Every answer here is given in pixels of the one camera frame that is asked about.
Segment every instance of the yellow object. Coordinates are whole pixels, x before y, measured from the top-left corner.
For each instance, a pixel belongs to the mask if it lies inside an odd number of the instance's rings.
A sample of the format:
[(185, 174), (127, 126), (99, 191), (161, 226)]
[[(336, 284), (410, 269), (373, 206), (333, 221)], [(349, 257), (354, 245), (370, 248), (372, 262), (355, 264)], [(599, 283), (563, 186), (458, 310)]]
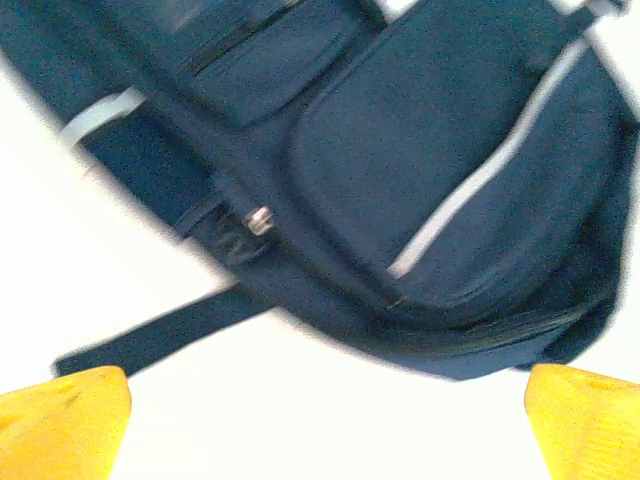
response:
[(117, 367), (0, 396), (0, 480), (107, 479), (130, 412)]
[(525, 407), (554, 480), (640, 479), (640, 385), (538, 365)]

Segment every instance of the backpack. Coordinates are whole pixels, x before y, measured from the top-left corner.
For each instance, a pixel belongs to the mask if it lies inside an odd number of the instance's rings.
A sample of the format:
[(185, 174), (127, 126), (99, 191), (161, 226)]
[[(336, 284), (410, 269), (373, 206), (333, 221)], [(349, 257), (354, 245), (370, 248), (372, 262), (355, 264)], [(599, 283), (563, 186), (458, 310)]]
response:
[(238, 279), (59, 374), (132, 375), (274, 306), (455, 379), (569, 362), (607, 325), (639, 123), (591, 27), (623, 2), (0, 4), (62, 140)]

